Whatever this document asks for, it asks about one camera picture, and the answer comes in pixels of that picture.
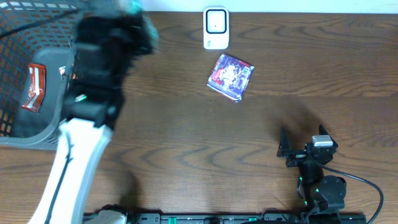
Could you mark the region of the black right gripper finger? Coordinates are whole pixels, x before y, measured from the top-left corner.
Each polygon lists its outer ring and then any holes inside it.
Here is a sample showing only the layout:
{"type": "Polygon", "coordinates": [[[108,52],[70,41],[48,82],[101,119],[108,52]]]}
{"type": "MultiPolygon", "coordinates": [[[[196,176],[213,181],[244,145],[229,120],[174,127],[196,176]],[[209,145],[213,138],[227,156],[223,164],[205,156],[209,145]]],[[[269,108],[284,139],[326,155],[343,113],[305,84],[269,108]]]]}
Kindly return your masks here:
{"type": "Polygon", "coordinates": [[[319,125],[319,135],[328,135],[328,132],[326,131],[326,129],[324,128],[324,126],[322,124],[319,125]]]}
{"type": "Polygon", "coordinates": [[[290,143],[285,128],[281,129],[280,143],[277,150],[277,157],[287,157],[291,153],[290,143]]]}

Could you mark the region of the red orange snack wrapper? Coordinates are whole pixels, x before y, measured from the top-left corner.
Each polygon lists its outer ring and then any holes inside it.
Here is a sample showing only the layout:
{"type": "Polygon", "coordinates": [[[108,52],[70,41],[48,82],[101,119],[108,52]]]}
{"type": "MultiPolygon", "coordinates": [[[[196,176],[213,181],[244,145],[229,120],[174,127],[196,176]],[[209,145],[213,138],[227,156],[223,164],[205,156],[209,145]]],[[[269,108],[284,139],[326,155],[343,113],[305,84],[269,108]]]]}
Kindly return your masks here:
{"type": "Polygon", "coordinates": [[[30,88],[28,100],[21,105],[21,108],[38,113],[45,96],[46,67],[41,64],[30,63],[30,88]]]}

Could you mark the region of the purple snack package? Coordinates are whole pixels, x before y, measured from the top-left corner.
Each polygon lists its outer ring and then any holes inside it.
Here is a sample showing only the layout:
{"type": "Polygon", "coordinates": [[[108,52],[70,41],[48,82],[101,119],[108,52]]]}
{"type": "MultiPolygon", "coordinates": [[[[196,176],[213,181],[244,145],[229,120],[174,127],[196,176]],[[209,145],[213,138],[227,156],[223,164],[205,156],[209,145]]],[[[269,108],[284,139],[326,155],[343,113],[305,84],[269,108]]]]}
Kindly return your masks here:
{"type": "Polygon", "coordinates": [[[240,59],[222,54],[209,76],[207,86],[235,102],[241,101],[255,69],[240,59]]]}

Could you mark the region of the teal snack packet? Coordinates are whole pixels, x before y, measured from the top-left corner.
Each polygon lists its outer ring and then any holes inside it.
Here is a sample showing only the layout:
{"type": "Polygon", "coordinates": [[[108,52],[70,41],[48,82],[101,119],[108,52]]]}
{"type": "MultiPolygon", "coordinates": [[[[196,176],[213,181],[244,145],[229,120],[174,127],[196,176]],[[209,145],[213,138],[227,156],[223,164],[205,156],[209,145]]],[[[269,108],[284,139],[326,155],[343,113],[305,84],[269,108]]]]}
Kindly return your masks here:
{"type": "Polygon", "coordinates": [[[134,17],[142,19],[141,27],[144,32],[149,36],[150,46],[154,49],[159,48],[159,34],[146,11],[144,10],[140,0],[125,0],[124,2],[125,12],[134,17]]]}

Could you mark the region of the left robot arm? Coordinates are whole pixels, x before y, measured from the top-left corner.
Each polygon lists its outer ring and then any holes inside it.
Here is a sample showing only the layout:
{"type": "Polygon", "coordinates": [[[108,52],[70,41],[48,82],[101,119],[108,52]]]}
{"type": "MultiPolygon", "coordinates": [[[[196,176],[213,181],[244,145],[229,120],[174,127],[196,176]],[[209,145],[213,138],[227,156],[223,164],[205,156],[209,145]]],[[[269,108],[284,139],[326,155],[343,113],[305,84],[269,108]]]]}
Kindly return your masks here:
{"type": "Polygon", "coordinates": [[[132,62],[151,54],[157,32],[140,9],[100,9],[75,29],[66,66],[58,146],[31,223],[81,223],[96,168],[124,104],[132,62]]]}

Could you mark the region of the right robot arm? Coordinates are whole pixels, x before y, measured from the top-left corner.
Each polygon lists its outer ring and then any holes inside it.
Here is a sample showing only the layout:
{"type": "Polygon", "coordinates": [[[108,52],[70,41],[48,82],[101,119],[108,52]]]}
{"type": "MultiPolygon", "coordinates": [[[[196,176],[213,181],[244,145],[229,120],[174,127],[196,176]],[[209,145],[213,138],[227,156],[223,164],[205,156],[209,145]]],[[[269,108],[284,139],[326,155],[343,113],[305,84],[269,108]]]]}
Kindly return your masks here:
{"type": "Polygon", "coordinates": [[[303,149],[292,149],[287,131],[282,128],[277,157],[286,159],[287,167],[298,168],[297,192],[305,201],[302,218],[306,222],[316,215],[338,213],[345,207],[345,179],[323,173],[323,166],[333,159],[337,148],[338,144],[322,125],[319,134],[312,136],[303,149]]]}

